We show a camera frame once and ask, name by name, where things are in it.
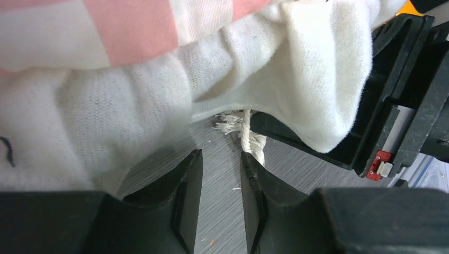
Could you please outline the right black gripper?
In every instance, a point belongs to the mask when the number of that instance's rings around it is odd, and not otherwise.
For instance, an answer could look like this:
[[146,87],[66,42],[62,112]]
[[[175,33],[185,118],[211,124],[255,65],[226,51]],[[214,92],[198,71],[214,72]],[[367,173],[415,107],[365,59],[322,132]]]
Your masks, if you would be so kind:
[[373,68],[349,134],[328,153],[308,147],[267,113],[250,129],[347,170],[367,161],[411,163],[419,153],[448,161],[448,1],[427,15],[400,14],[372,32]]

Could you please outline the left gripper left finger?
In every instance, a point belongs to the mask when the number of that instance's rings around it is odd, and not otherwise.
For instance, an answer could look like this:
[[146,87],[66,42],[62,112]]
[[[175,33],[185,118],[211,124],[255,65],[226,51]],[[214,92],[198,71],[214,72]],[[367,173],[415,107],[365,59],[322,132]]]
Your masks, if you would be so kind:
[[203,154],[118,199],[100,191],[2,192],[1,253],[193,253]]

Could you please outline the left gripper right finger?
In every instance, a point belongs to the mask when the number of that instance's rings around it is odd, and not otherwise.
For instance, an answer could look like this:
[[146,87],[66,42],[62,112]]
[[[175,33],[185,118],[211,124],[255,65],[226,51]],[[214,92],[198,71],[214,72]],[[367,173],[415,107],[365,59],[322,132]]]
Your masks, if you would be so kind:
[[241,154],[249,253],[448,253],[448,194],[317,188],[305,194]]

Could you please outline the pink checkered duck blanket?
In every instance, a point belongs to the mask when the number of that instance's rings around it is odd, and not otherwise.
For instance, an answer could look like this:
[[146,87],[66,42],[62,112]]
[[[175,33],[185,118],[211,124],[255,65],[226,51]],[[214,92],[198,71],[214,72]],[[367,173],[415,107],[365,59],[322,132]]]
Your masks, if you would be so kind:
[[87,190],[191,123],[268,113],[327,153],[404,1],[1,1],[1,190]]

